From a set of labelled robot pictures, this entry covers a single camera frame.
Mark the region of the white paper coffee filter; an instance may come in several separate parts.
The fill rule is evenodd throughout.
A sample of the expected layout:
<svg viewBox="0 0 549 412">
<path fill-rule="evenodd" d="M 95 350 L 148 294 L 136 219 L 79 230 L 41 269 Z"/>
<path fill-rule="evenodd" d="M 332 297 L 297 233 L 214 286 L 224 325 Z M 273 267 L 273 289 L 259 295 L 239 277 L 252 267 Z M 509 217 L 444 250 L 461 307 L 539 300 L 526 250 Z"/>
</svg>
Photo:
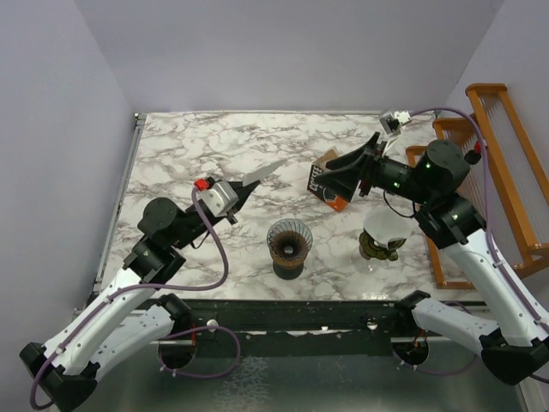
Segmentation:
<svg viewBox="0 0 549 412">
<path fill-rule="evenodd" d="M 363 220 L 363 229 L 369 243 L 391 251 L 402 247 L 414 228 L 411 219 L 384 208 L 371 210 Z"/>
</svg>

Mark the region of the grey ribbed glass dripper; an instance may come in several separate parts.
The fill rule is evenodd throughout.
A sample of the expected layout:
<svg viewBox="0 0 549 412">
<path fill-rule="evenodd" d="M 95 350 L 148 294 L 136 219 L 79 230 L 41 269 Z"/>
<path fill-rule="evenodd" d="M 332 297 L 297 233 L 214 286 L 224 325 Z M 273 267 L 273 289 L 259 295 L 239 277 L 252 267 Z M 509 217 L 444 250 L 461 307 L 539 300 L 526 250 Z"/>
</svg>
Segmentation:
<svg viewBox="0 0 549 412">
<path fill-rule="evenodd" d="M 313 245 L 311 230 L 299 219 L 282 219 L 267 232 L 269 252 L 283 250 L 285 253 L 307 252 Z"/>
</svg>

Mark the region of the round wooden dripper base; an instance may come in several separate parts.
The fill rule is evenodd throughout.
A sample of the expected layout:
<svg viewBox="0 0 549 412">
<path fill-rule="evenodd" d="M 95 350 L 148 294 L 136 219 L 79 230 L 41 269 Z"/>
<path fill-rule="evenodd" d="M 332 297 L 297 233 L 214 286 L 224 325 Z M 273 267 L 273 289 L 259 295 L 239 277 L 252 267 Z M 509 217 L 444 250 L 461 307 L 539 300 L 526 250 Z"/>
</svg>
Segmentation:
<svg viewBox="0 0 549 412">
<path fill-rule="evenodd" d="M 284 268 L 294 269 L 303 266 L 308 256 L 307 252 L 285 253 L 283 250 L 271 251 L 273 263 Z"/>
</svg>

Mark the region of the green glass dripper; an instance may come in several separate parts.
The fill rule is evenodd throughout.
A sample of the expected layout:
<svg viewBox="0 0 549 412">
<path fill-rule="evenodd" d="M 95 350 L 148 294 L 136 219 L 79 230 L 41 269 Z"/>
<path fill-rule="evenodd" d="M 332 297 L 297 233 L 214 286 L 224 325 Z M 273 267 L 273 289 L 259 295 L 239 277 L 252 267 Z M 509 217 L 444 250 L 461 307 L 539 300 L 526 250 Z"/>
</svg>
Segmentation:
<svg viewBox="0 0 549 412">
<path fill-rule="evenodd" d="M 366 231 L 359 236 L 359 253 L 365 260 L 389 260 L 394 262 L 398 259 L 397 250 L 404 246 L 406 239 L 400 238 L 391 240 L 387 247 L 376 242 Z"/>
</svg>

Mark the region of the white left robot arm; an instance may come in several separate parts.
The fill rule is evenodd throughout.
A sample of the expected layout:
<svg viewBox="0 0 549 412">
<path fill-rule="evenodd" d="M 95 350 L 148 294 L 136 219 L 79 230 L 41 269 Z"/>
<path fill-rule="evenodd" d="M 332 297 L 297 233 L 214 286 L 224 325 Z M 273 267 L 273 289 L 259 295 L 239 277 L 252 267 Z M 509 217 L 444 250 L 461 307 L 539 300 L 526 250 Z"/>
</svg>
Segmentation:
<svg viewBox="0 0 549 412">
<path fill-rule="evenodd" d="M 176 293 L 215 290 L 226 282 L 229 261 L 214 227 L 223 220 L 236 224 L 236 214 L 259 184 L 250 179 L 198 179 L 187 209 L 167 197 L 151 200 L 137 225 L 142 236 L 111 282 L 54 337 L 21 350 L 20 359 L 33 378 L 32 410 L 55 406 L 73 411 L 114 366 L 139 348 L 159 338 L 195 333 L 190 310 Z M 181 250 L 199 237 L 214 241 L 223 267 L 220 279 L 200 286 L 172 284 L 186 261 Z"/>
</svg>

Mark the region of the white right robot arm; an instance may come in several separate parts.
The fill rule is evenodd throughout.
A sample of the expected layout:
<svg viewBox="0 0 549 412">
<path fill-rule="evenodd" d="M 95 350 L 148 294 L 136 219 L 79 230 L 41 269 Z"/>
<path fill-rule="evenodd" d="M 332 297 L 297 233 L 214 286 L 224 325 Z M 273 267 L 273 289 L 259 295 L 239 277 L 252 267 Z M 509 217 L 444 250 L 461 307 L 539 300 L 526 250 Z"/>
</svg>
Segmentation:
<svg viewBox="0 0 549 412">
<path fill-rule="evenodd" d="M 485 219 L 458 193 L 470 171 L 464 154 L 448 140 L 434 140 L 410 167 L 384 155 L 378 138 L 328 161 L 317 183 L 346 201 L 377 187 L 417 204 L 419 228 L 462 269 L 494 317 L 477 318 L 416 291 L 398 301 L 395 328 L 405 336 L 425 330 L 449 338 L 507 385 L 531 377 L 548 362 L 548 313 L 498 257 Z"/>
</svg>

